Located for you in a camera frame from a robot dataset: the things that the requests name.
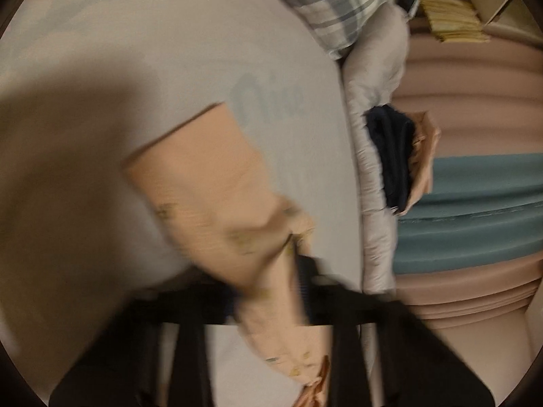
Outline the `peach duck print shirt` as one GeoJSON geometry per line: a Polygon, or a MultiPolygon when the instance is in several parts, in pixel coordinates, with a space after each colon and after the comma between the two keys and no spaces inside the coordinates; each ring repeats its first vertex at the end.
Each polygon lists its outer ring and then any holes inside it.
{"type": "Polygon", "coordinates": [[[219,104],[133,156],[126,174],[197,267],[238,292],[245,343],[302,387],[299,406],[322,406],[331,330],[303,312],[296,256],[311,251],[312,219],[273,191],[261,153],[219,104]]]}

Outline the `teal curtain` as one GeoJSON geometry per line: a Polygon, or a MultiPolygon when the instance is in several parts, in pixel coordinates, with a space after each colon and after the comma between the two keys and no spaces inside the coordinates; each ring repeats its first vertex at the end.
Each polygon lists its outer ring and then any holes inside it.
{"type": "Polygon", "coordinates": [[[439,158],[433,191],[398,219],[393,269],[443,272],[541,249],[541,154],[439,158]]]}

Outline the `dark navy folded garment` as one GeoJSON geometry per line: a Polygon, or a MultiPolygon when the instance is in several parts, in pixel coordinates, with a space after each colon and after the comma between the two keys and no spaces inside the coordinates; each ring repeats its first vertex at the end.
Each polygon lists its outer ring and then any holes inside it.
{"type": "Polygon", "coordinates": [[[366,113],[366,128],[378,152],[387,206],[401,213],[411,193],[409,159],[414,122],[392,106],[375,106],[366,113]]]}

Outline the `folded peach garment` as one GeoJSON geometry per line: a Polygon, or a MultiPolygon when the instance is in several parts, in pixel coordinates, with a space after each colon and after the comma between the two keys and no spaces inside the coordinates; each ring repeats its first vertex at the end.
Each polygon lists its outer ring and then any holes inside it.
{"type": "Polygon", "coordinates": [[[407,205],[405,210],[401,211],[401,216],[407,214],[424,195],[432,192],[433,160],[441,138],[441,130],[428,111],[408,113],[407,117],[415,124],[413,151],[409,159],[412,185],[407,205]]]}

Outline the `pink curtain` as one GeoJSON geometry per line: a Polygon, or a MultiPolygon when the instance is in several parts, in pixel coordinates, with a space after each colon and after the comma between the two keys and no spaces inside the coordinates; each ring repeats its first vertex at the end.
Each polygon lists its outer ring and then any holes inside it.
{"type": "MultiPolygon", "coordinates": [[[[542,52],[524,43],[441,43],[414,35],[393,103],[404,112],[432,115],[441,130],[433,163],[459,156],[542,156],[542,52]]],[[[526,308],[542,280],[542,249],[486,266],[396,277],[398,294],[423,320],[457,327],[526,308]]]]}

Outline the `pink folded quilt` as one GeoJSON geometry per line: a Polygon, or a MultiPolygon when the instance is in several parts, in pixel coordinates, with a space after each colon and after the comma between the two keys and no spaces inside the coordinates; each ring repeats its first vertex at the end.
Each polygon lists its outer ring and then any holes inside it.
{"type": "Polygon", "coordinates": [[[359,184],[362,291],[395,289],[393,257],[397,218],[388,182],[398,175],[399,145],[393,141],[387,104],[404,73],[409,49],[405,11],[385,3],[369,18],[341,69],[359,184]]]}

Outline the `pink bed sheet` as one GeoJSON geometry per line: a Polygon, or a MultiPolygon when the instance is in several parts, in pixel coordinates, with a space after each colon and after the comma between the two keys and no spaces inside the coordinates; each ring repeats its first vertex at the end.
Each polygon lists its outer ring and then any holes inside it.
{"type": "Polygon", "coordinates": [[[1,341],[41,399],[136,289],[188,261],[123,175],[216,103],[313,250],[361,282],[358,192],[337,65],[279,0],[25,0],[1,39],[1,341]]]}

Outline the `yellow fringed cloth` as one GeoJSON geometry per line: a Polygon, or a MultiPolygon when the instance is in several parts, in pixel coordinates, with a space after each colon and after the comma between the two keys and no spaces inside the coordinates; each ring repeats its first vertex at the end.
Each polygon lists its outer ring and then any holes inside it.
{"type": "Polygon", "coordinates": [[[490,40],[468,0],[420,0],[430,31],[441,42],[483,43],[490,40]]]}

